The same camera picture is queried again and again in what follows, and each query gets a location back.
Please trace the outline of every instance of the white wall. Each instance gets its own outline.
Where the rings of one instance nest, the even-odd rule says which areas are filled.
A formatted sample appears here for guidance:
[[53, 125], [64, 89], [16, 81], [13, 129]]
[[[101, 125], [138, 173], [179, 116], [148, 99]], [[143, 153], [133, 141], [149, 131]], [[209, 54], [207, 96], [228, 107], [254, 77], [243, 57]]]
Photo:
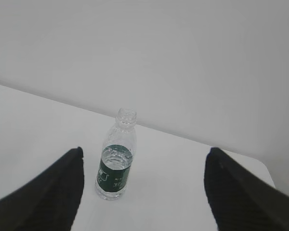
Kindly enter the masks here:
[[264, 161], [289, 194], [289, 0], [0, 0], [0, 84], [135, 108]]

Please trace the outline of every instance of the white table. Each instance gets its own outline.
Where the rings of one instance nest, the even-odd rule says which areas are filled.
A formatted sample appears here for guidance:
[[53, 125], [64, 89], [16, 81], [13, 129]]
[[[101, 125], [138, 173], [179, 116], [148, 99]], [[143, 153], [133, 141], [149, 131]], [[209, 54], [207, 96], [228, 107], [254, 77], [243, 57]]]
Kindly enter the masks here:
[[[114, 122], [105, 115], [0, 86], [0, 198], [69, 149], [81, 146], [85, 189], [73, 231], [217, 230], [203, 186], [210, 147], [195, 141], [137, 126], [137, 154], [126, 194], [111, 202], [95, 194], [102, 140]], [[228, 153], [274, 186], [260, 161]]]

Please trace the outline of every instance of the water bottle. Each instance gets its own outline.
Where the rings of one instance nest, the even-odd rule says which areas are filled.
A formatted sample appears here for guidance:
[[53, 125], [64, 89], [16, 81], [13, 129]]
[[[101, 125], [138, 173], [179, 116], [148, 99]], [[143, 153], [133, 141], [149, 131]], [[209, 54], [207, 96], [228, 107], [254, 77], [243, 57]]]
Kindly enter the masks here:
[[105, 200], [118, 199], [125, 192], [131, 163], [136, 153], [135, 125], [136, 112], [121, 108], [116, 123], [103, 143], [95, 190]]

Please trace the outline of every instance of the green bottle label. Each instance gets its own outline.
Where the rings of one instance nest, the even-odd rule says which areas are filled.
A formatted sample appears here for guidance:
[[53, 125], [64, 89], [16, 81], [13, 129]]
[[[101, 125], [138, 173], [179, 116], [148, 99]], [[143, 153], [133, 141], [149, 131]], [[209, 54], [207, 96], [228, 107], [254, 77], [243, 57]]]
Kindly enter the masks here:
[[[113, 149], [118, 149], [119, 145], [112, 145]], [[130, 167], [122, 170], [113, 170], [108, 168], [101, 160], [100, 168], [97, 174], [98, 185], [105, 191], [109, 193], [115, 193], [124, 188], [129, 175]]]

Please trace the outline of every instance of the water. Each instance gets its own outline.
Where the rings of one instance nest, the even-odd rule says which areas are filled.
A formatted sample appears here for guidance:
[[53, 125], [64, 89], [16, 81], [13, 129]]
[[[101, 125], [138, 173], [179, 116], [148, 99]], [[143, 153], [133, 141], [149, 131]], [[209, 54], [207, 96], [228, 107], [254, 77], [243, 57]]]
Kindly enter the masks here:
[[124, 194], [132, 159], [131, 152], [122, 145], [110, 145], [103, 150], [95, 181], [100, 197], [115, 200]]

